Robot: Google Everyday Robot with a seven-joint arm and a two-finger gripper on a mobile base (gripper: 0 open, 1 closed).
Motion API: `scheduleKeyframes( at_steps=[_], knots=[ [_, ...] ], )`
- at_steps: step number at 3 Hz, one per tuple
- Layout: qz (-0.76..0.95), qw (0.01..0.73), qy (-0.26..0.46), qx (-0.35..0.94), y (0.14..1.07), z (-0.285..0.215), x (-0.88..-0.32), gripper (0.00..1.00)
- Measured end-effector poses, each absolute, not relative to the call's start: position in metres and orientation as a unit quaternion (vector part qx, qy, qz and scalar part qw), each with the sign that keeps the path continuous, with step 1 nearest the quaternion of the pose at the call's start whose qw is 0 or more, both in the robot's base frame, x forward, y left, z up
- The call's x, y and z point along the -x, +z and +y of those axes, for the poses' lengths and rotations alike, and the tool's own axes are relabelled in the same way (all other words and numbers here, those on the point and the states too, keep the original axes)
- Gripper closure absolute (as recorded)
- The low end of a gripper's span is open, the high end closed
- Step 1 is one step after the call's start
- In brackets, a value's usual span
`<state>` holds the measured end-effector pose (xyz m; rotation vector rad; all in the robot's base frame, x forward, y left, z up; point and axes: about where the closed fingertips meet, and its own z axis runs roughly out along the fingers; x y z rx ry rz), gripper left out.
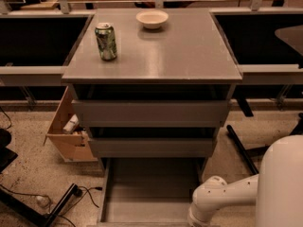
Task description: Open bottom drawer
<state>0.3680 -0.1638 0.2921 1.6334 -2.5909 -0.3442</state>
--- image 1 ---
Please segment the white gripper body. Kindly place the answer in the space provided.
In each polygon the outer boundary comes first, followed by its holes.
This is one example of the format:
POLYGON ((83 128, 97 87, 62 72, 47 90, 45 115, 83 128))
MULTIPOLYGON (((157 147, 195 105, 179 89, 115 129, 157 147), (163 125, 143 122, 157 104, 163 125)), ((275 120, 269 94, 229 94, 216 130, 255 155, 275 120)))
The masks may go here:
POLYGON ((215 213, 225 207, 230 200, 227 194, 227 182, 212 176, 192 194, 192 203, 187 212, 190 227, 208 227, 215 213))

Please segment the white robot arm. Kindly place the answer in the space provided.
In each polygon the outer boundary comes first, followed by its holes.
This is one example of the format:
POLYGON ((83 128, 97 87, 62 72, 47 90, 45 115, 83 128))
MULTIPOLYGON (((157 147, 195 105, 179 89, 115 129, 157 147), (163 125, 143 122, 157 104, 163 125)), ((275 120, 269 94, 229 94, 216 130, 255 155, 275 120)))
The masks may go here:
POLYGON ((209 227, 218 210, 233 205, 254 205, 256 227, 303 227, 303 136, 276 140, 256 175, 233 183, 213 176, 197 187, 188 223, 209 227))

